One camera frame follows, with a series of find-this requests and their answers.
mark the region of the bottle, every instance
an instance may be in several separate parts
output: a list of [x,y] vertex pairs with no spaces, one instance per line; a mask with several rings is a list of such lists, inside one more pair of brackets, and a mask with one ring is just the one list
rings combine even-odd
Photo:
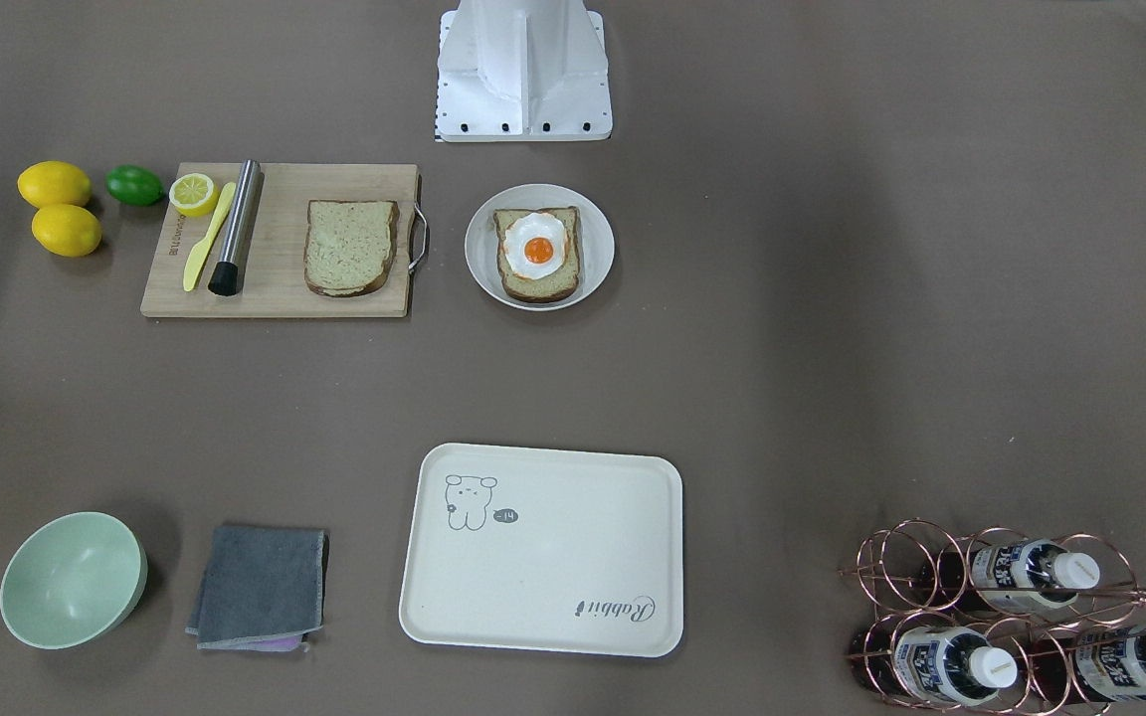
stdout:
[[1099,562],[1083,552],[1069,550],[1047,538],[1027,538],[1013,544],[984,546],[970,553],[970,566],[963,565],[958,552],[944,552],[939,558],[940,581],[935,565],[927,562],[918,574],[918,590],[933,593],[931,605],[943,606],[963,589],[964,574],[970,584],[958,598],[959,611],[973,615],[1044,614],[1067,607],[1077,600],[1074,591],[1094,589],[1099,584]]
[[[1067,653],[1067,663],[1050,639],[1033,644],[1034,678],[1047,701],[1065,703],[1106,703],[1146,701],[1146,629],[1127,627],[1088,631],[1074,644],[1073,638],[1057,639]],[[1082,693],[1070,687],[1068,669]]]
[[892,635],[874,627],[856,635],[848,648],[854,655],[870,652],[888,653],[851,660],[851,672],[863,687],[934,705],[979,706],[1014,684],[1018,675],[1010,653],[965,627],[916,627],[904,631],[894,648]]

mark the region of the lime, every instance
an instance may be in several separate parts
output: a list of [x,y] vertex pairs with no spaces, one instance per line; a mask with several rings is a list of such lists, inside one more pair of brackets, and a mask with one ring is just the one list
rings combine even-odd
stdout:
[[134,207],[147,207],[165,195],[158,175],[135,164],[123,164],[104,175],[104,189],[113,199]]
[[50,204],[33,215],[33,237],[58,257],[86,257],[100,245],[100,219],[72,204]]
[[36,207],[72,204],[83,207],[92,198],[92,180],[68,162],[38,162],[17,178],[19,196]]
[[178,178],[171,186],[171,205],[185,217],[201,217],[214,212],[219,203],[215,182],[211,178],[191,173]]

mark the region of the folded towel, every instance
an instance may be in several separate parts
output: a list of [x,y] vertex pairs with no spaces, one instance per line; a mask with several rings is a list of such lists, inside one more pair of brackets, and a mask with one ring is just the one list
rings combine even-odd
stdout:
[[324,530],[223,525],[185,631],[197,648],[290,652],[321,629]]

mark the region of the white bottle cap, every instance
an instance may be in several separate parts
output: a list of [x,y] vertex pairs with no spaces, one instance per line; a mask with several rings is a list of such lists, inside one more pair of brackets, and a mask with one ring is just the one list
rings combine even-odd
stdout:
[[1065,552],[1051,561],[1054,581],[1065,589],[1096,589],[1099,585],[1099,561],[1084,552]]
[[1004,690],[1014,684],[1018,669],[1014,656],[995,646],[982,646],[972,652],[967,660],[972,678],[991,690]]

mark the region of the fried egg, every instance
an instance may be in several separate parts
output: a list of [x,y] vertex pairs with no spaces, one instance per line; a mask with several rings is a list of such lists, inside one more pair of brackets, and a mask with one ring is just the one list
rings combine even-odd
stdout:
[[540,280],[563,267],[568,257],[568,235],[564,222],[551,214],[524,214],[507,227],[501,250],[517,276]]

